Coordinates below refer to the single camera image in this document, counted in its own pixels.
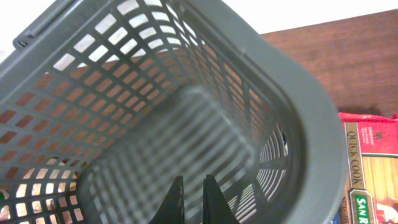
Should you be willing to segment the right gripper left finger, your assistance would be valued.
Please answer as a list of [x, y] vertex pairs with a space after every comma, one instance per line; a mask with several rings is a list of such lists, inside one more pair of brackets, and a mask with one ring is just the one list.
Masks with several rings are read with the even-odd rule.
[[172, 182], [158, 211], [149, 224], [184, 224], [183, 176], [178, 175]]

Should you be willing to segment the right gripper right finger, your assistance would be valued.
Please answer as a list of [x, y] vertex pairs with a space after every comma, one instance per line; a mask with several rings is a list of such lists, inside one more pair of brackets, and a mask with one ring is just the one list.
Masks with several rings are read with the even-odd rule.
[[239, 224], [217, 181], [210, 174], [203, 181], [203, 224]]

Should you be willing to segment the red spaghetti packet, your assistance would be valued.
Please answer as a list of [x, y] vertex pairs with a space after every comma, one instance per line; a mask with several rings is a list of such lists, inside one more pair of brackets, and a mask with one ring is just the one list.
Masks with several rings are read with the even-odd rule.
[[335, 223], [397, 224], [397, 115], [340, 113], [348, 175]]

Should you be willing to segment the grey plastic basket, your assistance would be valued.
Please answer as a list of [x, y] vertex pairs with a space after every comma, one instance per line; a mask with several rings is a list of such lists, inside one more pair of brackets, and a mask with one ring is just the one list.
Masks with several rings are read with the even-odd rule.
[[1, 63], [1, 222], [329, 223], [346, 179], [318, 80], [222, 1], [55, 1]]

